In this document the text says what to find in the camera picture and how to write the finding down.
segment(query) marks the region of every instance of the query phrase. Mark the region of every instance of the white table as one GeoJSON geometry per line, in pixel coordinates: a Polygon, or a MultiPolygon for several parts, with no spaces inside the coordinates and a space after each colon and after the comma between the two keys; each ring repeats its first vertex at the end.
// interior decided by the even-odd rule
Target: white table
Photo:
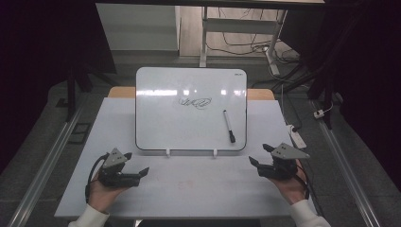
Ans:
{"type": "Polygon", "coordinates": [[[261,178],[248,156],[271,162],[262,149],[291,144],[277,101],[248,101],[248,142],[213,158],[211,153],[139,150],[135,138],[135,99],[105,98],[55,217],[77,218],[85,208],[84,186],[95,160],[118,148],[132,152],[124,173],[150,167],[148,175],[119,196],[110,209],[115,218],[267,218],[288,216],[288,204],[266,178],[261,178]]]}

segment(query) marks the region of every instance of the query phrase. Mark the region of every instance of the white plug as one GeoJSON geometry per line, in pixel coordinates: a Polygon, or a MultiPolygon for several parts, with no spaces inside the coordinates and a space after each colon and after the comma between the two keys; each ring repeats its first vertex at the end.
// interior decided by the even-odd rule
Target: white plug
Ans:
{"type": "Polygon", "coordinates": [[[317,112],[314,112],[313,115],[315,115],[316,119],[321,118],[321,117],[324,116],[324,111],[323,110],[319,110],[317,112]]]}
{"type": "Polygon", "coordinates": [[[296,148],[306,148],[306,143],[301,138],[300,133],[297,131],[292,131],[294,129],[293,125],[287,125],[288,134],[291,137],[292,142],[294,143],[296,148]]]}

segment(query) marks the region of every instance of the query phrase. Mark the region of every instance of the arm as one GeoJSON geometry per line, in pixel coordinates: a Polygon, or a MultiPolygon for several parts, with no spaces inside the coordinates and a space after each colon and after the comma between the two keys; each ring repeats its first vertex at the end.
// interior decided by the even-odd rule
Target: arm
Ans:
{"type": "Polygon", "coordinates": [[[91,181],[89,202],[83,214],[77,221],[69,223],[68,227],[101,227],[109,218],[106,210],[112,205],[115,198],[128,188],[105,187],[97,180],[98,173],[91,181]]]}
{"type": "MultiPolygon", "coordinates": [[[[302,180],[306,180],[306,175],[301,169],[298,169],[297,175],[302,180]]],[[[277,186],[281,195],[283,195],[284,199],[290,205],[289,213],[298,227],[330,226],[324,218],[319,217],[312,212],[307,200],[305,199],[305,189],[298,181],[294,178],[283,181],[274,179],[269,180],[277,186]]]]}

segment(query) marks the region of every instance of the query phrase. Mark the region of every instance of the gray floor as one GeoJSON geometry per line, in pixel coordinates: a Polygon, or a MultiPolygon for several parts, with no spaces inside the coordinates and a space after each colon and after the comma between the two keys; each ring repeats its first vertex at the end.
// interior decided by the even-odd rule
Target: gray floor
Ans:
{"type": "MultiPolygon", "coordinates": [[[[197,58],[115,56],[117,75],[111,78],[122,85],[134,85],[134,72],[142,66],[197,67],[197,58]]],[[[241,68],[248,76],[248,86],[259,80],[270,79],[264,59],[211,59],[209,67],[241,68]]],[[[281,65],[283,74],[294,65],[281,65]]],[[[79,123],[93,124],[103,97],[107,96],[111,86],[91,77],[94,89],[88,94],[79,123]]],[[[267,83],[257,88],[270,88],[274,83],[267,83]]],[[[310,100],[305,96],[306,88],[300,87],[284,96],[283,106],[286,120],[297,125],[297,113],[303,122],[300,134],[303,136],[312,159],[304,162],[305,168],[313,180],[317,199],[315,203],[332,226],[366,226],[356,205],[353,195],[341,175],[333,154],[325,141],[319,122],[312,116],[310,100]]],[[[281,102],[280,94],[275,95],[281,102]]],[[[0,226],[6,226],[17,208],[26,189],[31,184],[44,157],[55,142],[64,123],[66,109],[58,108],[60,98],[66,98],[65,83],[54,86],[49,91],[49,99],[41,117],[28,138],[22,144],[17,155],[0,176],[0,226]]],[[[348,126],[339,113],[338,102],[332,110],[333,132],[337,135],[357,178],[370,203],[373,205],[382,226],[399,226],[401,223],[401,194],[392,184],[385,171],[365,144],[348,126]]],[[[81,135],[71,135],[70,142],[78,142],[81,135]]],[[[83,144],[68,143],[52,172],[47,185],[33,209],[26,226],[67,226],[67,221],[53,218],[61,196],[74,171],[76,162],[83,149],[83,144]]],[[[293,226],[290,218],[267,218],[261,220],[262,226],[293,226]]]]}

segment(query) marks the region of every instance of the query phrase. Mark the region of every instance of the whiteboard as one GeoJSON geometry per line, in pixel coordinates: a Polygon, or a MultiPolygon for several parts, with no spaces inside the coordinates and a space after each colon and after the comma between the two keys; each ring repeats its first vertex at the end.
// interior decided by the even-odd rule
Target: whiteboard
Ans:
{"type": "Polygon", "coordinates": [[[135,103],[135,143],[140,149],[241,150],[246,146],[243,70],[143,67],[136,73],[135,103]]]}

